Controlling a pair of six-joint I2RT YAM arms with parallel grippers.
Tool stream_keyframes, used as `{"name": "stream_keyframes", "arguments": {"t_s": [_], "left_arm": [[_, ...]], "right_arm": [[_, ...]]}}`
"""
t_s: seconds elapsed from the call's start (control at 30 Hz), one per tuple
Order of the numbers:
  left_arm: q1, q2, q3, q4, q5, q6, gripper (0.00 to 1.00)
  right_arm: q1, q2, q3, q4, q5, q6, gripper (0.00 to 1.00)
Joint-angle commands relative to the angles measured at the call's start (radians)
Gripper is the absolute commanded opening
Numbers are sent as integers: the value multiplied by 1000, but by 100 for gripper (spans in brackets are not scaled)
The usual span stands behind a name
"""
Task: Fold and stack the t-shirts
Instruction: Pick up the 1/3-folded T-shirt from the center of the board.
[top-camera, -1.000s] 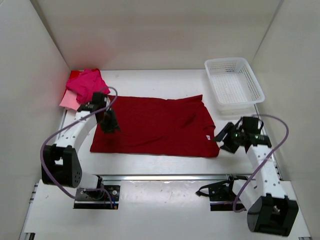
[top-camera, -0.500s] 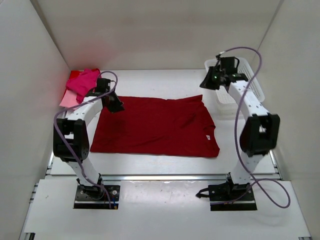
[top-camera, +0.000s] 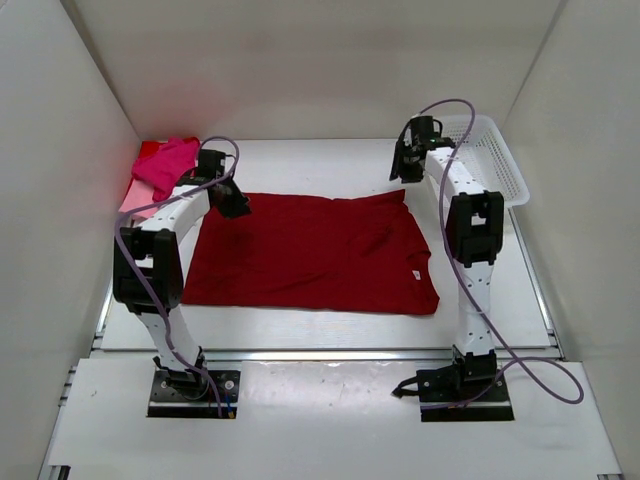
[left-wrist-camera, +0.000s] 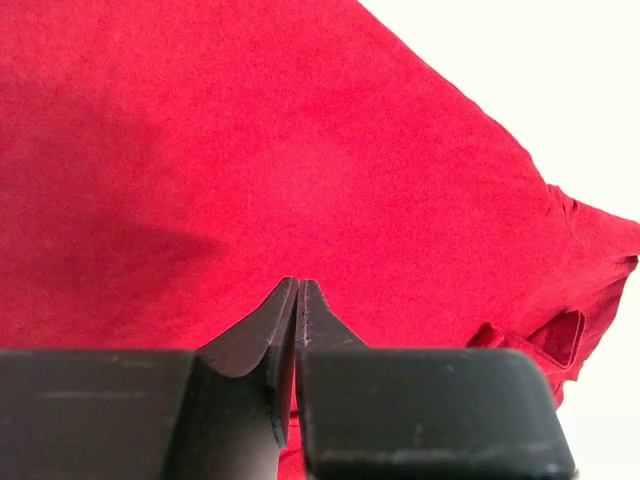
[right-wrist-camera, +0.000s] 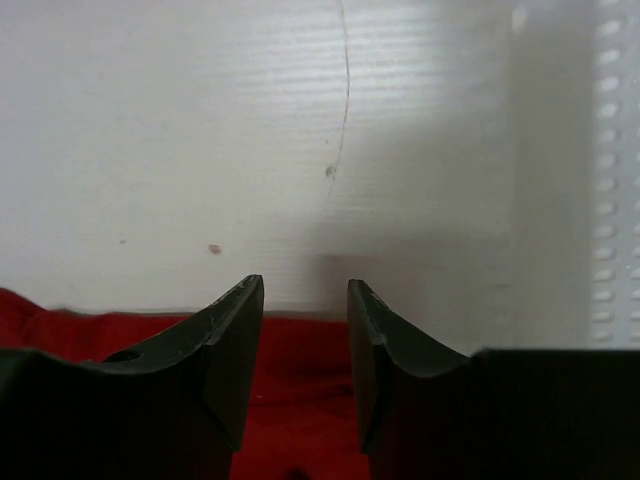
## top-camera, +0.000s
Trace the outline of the dark red t shirt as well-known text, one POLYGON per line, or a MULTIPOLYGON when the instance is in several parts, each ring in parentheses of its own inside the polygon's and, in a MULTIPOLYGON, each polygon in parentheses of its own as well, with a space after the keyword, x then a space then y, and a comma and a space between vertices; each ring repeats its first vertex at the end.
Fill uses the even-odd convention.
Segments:
POLYGON ((429 316, 439 295, 405 193, 354 199, 252 193, 250 214, 203 219, 182 301, 429 316))

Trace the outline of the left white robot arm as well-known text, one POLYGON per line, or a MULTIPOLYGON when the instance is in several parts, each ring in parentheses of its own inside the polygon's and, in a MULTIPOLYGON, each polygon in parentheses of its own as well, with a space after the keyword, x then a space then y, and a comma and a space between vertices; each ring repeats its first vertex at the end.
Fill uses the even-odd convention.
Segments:
POLYGON ((168 386, 188 398, 211 386, 202 348, 180 310, 184 278, 179 246, 210 210, 233 219, 251 212, 234 181, 237 153, 201 149, 196 165, 175 183, 168 199, 136 227, 119 225, 113 262, 114 299, 146 327, 168 386))

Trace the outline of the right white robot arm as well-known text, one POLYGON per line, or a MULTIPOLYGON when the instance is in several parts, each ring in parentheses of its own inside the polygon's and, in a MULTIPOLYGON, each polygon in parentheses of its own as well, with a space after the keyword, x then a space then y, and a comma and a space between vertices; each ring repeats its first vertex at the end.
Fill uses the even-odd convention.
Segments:
POLYGON ((504 198, 488 190, 456 159, 453 140, 431 116, 410 119, 396 141, 390 178, 417 183, 429 175, 439 186, 445 252, 459 281, 459 326, 452 365, 439 373, 453 396, 471 400, 497 373, 491 329, 491 277, 503 245, 504 198))

